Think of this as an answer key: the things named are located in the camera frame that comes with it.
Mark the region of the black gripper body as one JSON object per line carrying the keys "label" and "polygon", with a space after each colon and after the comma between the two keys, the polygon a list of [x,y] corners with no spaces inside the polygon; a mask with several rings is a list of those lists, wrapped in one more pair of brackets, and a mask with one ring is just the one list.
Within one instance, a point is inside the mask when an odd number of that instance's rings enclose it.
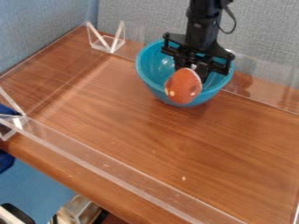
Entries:
{"label": "black gripper body", "polygon": [[220,28],[222,12],[226,11],[236,21],[230,8],[214,8],[211,15],[207,11],[195,8],[187,9],[187,30],[184,34],[167,32],[163,35],[162,53],[172,57],[186,58],[194,70],[198,65],[206,65],[212,72],[227,75],[235,55],[218,43],[219,32],[231,34]]}

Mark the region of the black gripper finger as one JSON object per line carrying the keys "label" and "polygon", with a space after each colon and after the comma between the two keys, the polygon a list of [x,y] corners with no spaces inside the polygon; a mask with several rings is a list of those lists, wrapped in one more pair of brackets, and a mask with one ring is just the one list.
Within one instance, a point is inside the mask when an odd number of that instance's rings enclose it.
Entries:
{"label": "black gripper finger", "polygon": [[192,66],[192,63],[182,57],[175,57],[174,58],[174,64],[175,64],[175,69],[179,70],[184,67],[190,68]]}
{"label": "black gripper finger", "polygon": [[202,83],[206,83],[206,81],[211,75],[211,72],[212,72],[211,68],[206,65],[198,65],[195,68],[195,72],[200,77]]}

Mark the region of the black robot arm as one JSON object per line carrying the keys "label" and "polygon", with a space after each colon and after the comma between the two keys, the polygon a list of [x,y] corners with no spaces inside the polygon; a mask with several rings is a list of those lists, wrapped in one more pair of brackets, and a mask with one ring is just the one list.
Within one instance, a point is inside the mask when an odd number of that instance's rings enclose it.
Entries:
{"label": "black robot arm", "polygon": [[[231,34],[236,29],[236,18],[228,7],[232,2],[234,0],[191,0],[186,11],[186,33],[167,32],[163,35],[162,53],[174,58],[175,70],[194,67],[202,82],[206,82],[212,72],[230,74],[235,54],[220,46],[218,36],[219,32]],[[230,31],[220,28],[223,11],[235,21]]]}

